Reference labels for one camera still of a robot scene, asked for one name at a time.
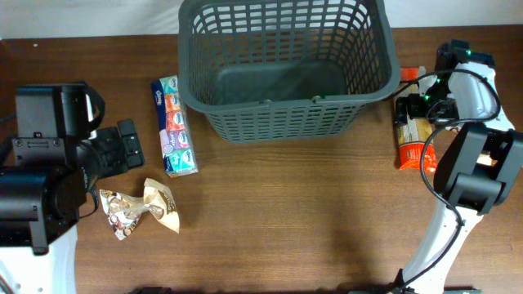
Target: basket rim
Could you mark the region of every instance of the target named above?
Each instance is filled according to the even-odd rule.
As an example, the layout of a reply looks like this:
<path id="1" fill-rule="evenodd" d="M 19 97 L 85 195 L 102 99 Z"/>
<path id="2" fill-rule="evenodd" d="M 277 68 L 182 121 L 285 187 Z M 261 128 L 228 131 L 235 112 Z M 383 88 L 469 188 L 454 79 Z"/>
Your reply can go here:
<path id="1" fill-rule="evenodd" d="M 376 3 L 376 8 L 378 9 L 378 17 L 381 24 L 380 33 L 383 37 L 383 44 L 385 46 L 385 52 L 388 56 L 388 66 L 391 73 L 387 83 L 383 85 L 378 91 L 368 94 L 326 96 L 321 100 L 302 99 L 275 101 L 270 103 L 245 102 L 231 105 L 207 105 L 193 97 L 189 90 L 189 78 L 186 77 L 185 73 L 189 73 L 189 61 L 186 58 L 189 56 L 190 52 L 189 35 L 191 34 L 191 20 L 189 20 L 189 16 L 194 9 L 202 9 L 204 7 L 202 6 L 202 3 L 208 4 L 208 2 L 207 0 L 185 0 L 181 4 L 179 10 L 180 34 L 178 41 L 178 88 L 181 97 L 183 97 L 182 99 L 184 103 L 201 113 L 216 114 L 223 112 L 249 112 L 263 109 L 310 107 L 313 105 L 367 104 L 386 99 L 400 85 L 400 62 L 398 61 L 398 57 L 396 55 L 396 48 L 392 38 L 391 27 L 387 19 L 387 14 L 385 13 L 385 3 L 383 0 L 374 1 Z M 227 4 L 241 3 L 247 5 L 250 2 L 254 2 L 254 0 L 214 0 L 214 3 L 216 2 L 223 2 Z"/>

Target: plastic basket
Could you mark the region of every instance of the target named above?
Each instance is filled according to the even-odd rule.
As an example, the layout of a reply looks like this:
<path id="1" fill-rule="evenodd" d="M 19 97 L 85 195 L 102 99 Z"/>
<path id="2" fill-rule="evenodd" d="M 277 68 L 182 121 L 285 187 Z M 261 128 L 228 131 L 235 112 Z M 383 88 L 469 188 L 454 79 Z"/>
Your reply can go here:
<path id="1" fill-rule="evenodd" d="M 232 142 L 332 136 L 399 85 L 383 0 L 185 0 L 179 88 Z"/>

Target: basket bottom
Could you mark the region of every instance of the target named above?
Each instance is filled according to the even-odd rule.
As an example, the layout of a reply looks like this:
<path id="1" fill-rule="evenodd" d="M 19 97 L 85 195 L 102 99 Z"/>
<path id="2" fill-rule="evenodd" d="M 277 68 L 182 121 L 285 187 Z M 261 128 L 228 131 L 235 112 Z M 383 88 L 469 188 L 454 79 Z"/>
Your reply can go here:
<path id="1" fill-rule="evenodd" d="M 329 60 L 254 63 L 224 68 L 217 76 L 216 105 L 346 95 L 342 67 Z"/>

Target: crumpled wrapper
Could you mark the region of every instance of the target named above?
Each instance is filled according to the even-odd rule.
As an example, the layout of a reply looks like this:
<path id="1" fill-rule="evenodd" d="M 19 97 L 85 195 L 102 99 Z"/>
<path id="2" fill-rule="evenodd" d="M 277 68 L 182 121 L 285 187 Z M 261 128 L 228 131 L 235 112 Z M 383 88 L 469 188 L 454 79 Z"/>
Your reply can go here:
<path id="1" fill-rule="evenodd" d="M 120 240 L 128 237 L 144 212 L 150 212 L 160 224 L 180 233 L 180 218 L 169 187 L 152 179 L 145 180 L 144 186 L 143 198 L 100 190 L 102 207 L 116 237 Z"/>

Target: snack package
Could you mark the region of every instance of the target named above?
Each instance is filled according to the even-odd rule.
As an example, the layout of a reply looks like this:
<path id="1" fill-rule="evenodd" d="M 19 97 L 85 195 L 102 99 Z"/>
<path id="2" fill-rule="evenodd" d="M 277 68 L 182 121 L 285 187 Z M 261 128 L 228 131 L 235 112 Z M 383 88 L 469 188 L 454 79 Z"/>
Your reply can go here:
<path id="1" fill-rule="evenodd" d="M 401 80 L 408 81 L 422 74 L 425 74 L 425 69 L 423 67 L 420 69 L 401 69 Z M 394 105 L 396 105 L 397 98 L 406 97 L 412 93 L 418 93 L 418 86 L 412 85 L 399 94 L 394 100 Z M 396 134 L 398 146 L 400 147 L 400 170 L 419 170 L 423 146 L 425 145 L 425 141 L 427 141 L 428 137 L 432 134 L 431 124 L 426 119 L 408 118 L 406 125 L 396 126 Z M 436 160 L 436 151 L 433 144 L 428 146 L 424 160 L 425 172 L 435 172 L 438 162 Z"/>
<path id="2" fill-rule="evenodd" d="M 163 167 L 170 177 L 198 172 L 187 122 L 186 107 L 178 91 L 178 77 L 151 83 L 162 146 Z"/>
<path id="3" fill-rule="evenodd" d="M 150 212 L 160 224 L 180 233 L 180 218 L 171 190 L 151 179 L 145 180 L 144 186 L 141 198 L 100 190 L 101 205 L 119 240 L 134 231 L 144 212 Z"/>

